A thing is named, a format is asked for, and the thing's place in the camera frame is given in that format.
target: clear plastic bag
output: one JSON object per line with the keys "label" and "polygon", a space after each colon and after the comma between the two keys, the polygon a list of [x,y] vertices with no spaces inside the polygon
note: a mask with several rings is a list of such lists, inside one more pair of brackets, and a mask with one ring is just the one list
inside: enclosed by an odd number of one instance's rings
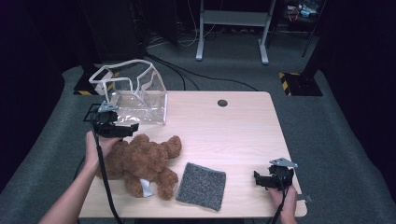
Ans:
{"label": "clear plastic bag", "polygon": [[117,106],[117,125],[165,124],[167,91],[150,62],[132,60],[105,65],[90,77],[98,94]]}

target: gray carpet floor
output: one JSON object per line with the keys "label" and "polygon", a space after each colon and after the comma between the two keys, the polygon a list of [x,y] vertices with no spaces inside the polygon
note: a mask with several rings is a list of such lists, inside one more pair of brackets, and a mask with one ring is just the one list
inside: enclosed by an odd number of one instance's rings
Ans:
{"label": "gray carpet floor", "polygon": [[[348,127],[325,76],[321,72],[315,76],[322,97],[287,96],[283,92],[278,73],[303,71],[317,39],[302,58],[306,39],[277,33],[267,50],[270,63],[263,65],[258,38],[218,35],[206,40],[201,62],[195,61],[197,42],[189,47],[161,44],[149,47],[148,52],[194,73],[238,80],[271,94],[291,158],[299,164],[296,173],[301,188],[313,199],[307,204],[307,215],[297,219],[299,223],[396,223],[396,205],[382,175]],[[182,79],[175,72],[154,65],[168,90],[183,90]],[[90,129],[82,120],[92,103],[103,101],[101,96],[73,94],[82,73],[80,67],[64,72],[65,86],[59,103],[0,195],[0,223],[37,223],[72,182],[84,156],[84,134]],[[201,91],[253,91],[231,81],[189,76]],[[186,89],[195,91],[190,83]],[[266,220],[247,218],[245,223]],[[90,218],[81,223],[115,221]],[[134,220],[126,219],[125,223]]]}

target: table top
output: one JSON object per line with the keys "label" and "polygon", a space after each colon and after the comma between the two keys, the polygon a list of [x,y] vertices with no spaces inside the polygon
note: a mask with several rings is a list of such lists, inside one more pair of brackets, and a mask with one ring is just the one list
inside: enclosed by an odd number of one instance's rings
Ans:
{"label": "table top", "polygon": [[[219,106],[219,100],[227,101],[227,105]],[[223,201],[216,212],[179,202],[175,196],[170,201],[158,195],[134,198],[126,191],[123,179],[109,180],[120,217],[272,217],[275,214],[271,195],[257,186],[253,177],[253,171],[269,175],[271,160],[291,161],[269,93],[169,91],[166,124],[140,125],[134,135],[140,133],[157,143],[173,135],[180,137],[181,154],[168,163],[177,173],[179,183],[187,162],[225,172]],[[296,175],[293,185],[301,193]],[[151,186],[156,192],[155,183]],[[305,216],[306,212],[305,203],[297,202],[296,216]],[[80,217],[113,217],[102,179],[93,180]]]}

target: brown teddy bear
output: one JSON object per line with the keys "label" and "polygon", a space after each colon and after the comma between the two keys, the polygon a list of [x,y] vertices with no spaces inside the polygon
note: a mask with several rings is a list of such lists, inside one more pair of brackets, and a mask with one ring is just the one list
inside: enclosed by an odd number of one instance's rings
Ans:
{"label": "brown teddy bear", "polygon": [[[164,200],[170,200],[178,178],[166,165],[169,159],[180,155],[180,150],[181,141],[178,136],[161,144],[150,142],[145,134],[137,135],[131,143],[120,141],[105,158],[107,178],[119,179],[124,176],[125,187],[136,198],[143,197],[140,179],[155,182],[158,195]],[[100,170],[96,175],[102,178]]]}

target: white metal rack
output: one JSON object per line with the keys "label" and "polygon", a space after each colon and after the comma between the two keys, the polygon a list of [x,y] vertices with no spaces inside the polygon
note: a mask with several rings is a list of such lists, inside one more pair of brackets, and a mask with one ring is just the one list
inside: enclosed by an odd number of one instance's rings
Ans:
{"label": "white metal rack", "polygon": [[246,25],[264,27],[262,39],[259,39],[260,54],[262,63],[268,64],[268,55],[265,48],[265,39],[268,35],[268,29],[273,16],[276,0],[271,1],[268,12],[240,12],[240,11],[218,11],[205,10],[204,0],[201,0],[200,13],[200,34],[196,60],[201,61],[204,53],[204,24],[222,24],[222,25]]}

